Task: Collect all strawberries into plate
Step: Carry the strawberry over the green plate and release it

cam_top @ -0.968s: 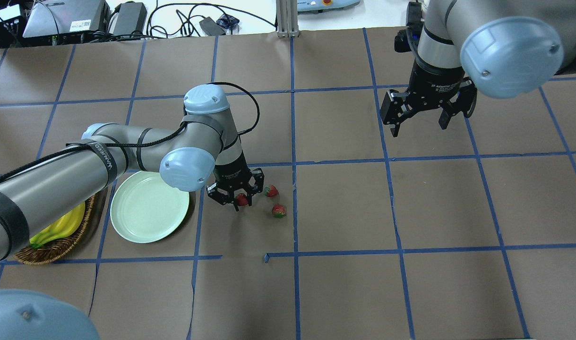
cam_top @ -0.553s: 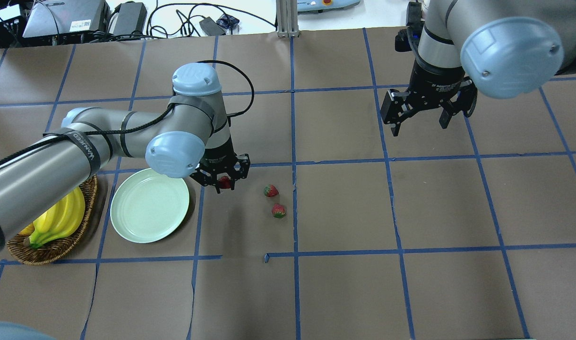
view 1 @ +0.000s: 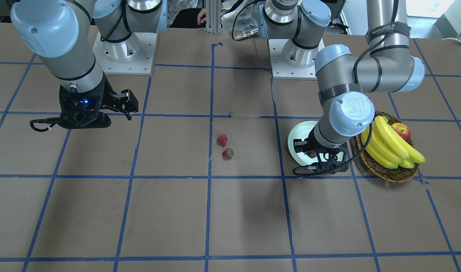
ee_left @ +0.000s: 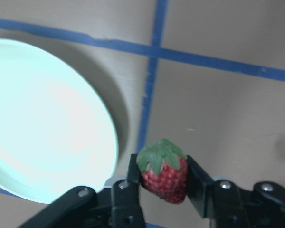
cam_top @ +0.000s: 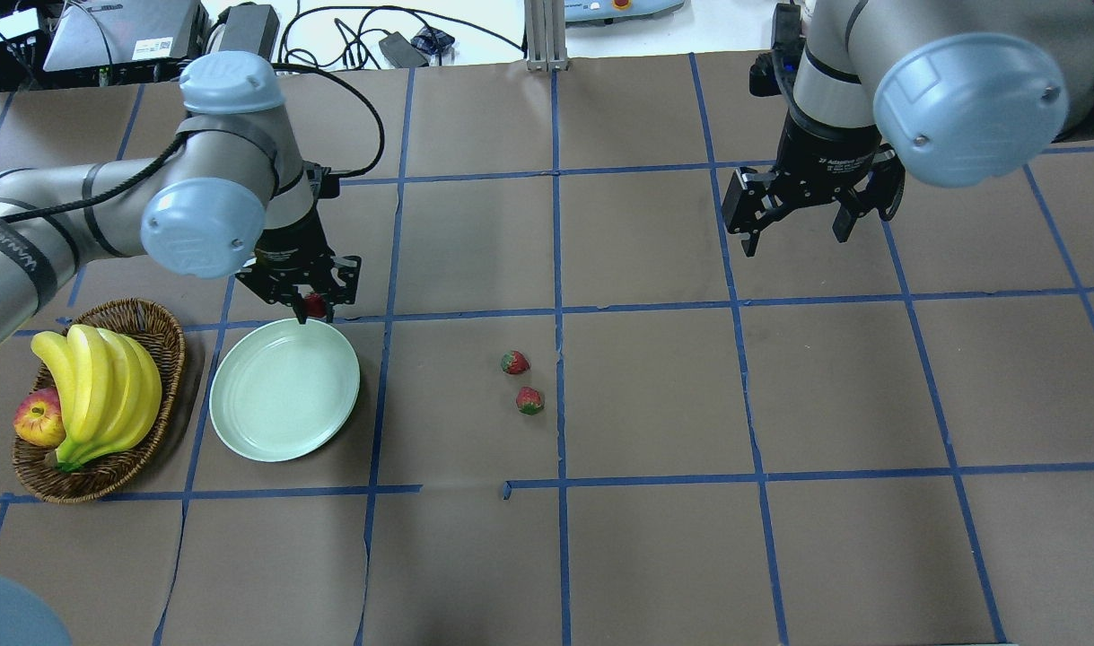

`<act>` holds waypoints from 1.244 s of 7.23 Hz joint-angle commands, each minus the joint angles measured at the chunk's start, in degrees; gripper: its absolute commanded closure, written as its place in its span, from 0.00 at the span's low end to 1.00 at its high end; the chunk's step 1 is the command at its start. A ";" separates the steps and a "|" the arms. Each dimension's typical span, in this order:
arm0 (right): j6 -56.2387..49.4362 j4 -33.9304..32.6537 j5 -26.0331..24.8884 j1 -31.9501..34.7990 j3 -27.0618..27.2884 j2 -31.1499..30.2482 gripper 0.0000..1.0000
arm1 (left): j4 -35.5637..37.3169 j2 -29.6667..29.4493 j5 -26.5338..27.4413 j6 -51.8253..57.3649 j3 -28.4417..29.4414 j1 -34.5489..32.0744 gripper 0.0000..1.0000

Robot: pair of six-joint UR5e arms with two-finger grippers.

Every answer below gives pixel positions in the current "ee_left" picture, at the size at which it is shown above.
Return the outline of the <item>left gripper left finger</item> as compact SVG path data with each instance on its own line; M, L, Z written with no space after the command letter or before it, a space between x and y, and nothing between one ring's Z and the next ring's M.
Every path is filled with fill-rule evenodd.
M138 154L131 154L128 171L127 171L127 180L134 183L137 187L141 185L141 172L136 163Z

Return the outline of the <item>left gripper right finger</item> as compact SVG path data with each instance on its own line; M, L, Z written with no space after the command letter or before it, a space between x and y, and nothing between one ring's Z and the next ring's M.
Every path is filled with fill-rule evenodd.
M202 218L209 218L209 199L214 180L189 155L187 166L187 197Z

